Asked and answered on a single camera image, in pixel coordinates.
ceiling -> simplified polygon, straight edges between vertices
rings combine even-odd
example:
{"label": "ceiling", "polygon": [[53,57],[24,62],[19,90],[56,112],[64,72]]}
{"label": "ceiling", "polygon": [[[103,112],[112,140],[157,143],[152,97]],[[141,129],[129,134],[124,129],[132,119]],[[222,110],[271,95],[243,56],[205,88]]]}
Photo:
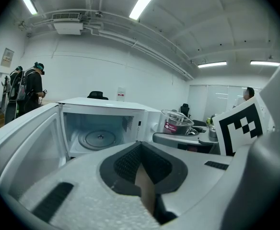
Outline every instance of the ceiling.
{"label": "ceiling", "polygon": [[[220,73],[272,74],[275,68],[250,66],[251,60],[280,62],[280,21],[263,0],[152,0],[139,21],[129,18],[137,0],[32,0],[32,16],[22,0],[10,5],[28,35],[54,31],[52,14],[80,12],[84,25],[103,23],[105,32],[130,38],[151,49],[192,78],[209,68],[198,64],[227,61]],[[95,15],[102,12],[102,17]],[[90,33],[84,29],[82,34]]]}

person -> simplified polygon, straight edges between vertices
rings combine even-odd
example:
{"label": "person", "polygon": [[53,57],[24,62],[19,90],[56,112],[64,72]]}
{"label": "person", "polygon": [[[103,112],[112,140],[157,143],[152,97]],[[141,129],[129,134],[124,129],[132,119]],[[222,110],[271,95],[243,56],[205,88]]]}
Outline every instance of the person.
{"label": "person", "polygon": [[23,68],[21,66],[18,66],[12,73],[10,73],[10,84],[13,84],[13,81],[17,74],[19,74],[21,71],[23,71]]}
{"label": "person", "polygon": [[45,97],[45,92],[42,90],[41,75],[44,75],[44,65],[38,62],[25,73],[26,97],[23,104],[24,113],[37,109],[39,107],[39,97]]}
{"label": "person", "polygon": [[247,89],[244,91],[243,97],[237,99],[236,104],[233,106],[233,108],[251,99],[254,96],[254,94],[255,94],[254,89],[251,87],[247,87]]}

black chair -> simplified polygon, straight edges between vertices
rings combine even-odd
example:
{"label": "black chair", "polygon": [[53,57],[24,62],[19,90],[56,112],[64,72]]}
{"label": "black chair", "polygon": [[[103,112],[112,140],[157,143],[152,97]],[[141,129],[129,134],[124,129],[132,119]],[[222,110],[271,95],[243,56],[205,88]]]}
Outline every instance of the black chair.
{"label": "black chair", "polygon": [[87,98],[108,100],[107,97],[103,97],[103,92],[100,92],[100,91],[92,91]]}
{"label": "black chair", "polygon": [[205,122],[199,120],[193,120],[194,126],[207,126]]}
{"label": "black chair", "polygon": [[188,104],[183,104],[181,107],[180,107],[180,112],[182,113],[182,114],[184,114],[186,117],[188,117],[188,112],[189,112],[189,106],[188,106]]}

pink label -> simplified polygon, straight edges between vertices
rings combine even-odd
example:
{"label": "pink label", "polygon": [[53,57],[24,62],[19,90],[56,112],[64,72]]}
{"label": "pink label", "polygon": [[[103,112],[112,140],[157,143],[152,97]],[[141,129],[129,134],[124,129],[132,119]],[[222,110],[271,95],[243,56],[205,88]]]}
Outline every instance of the pink label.
{"label": "pink label", "polygon": [[164,124],[164,127],[165,127],[166,129],[170,130],[172,133],[176,132],[176,130],[177,130],[177,127],[176,127],[175,125],[171,125],[171,124],[169,124],[168,122],[166,122],[166,123]]}

microwave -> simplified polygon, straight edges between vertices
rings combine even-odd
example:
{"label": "microwave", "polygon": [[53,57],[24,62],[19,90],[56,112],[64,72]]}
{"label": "microwave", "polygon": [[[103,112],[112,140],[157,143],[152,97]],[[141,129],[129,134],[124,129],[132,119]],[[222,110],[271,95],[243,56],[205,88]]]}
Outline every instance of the microwave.
{"label": "microwave", "polygon": [[0,191],[17,199],[70,159],[151,142],[160,114],[138,103],[89,98],[41,106],[0,129]]}

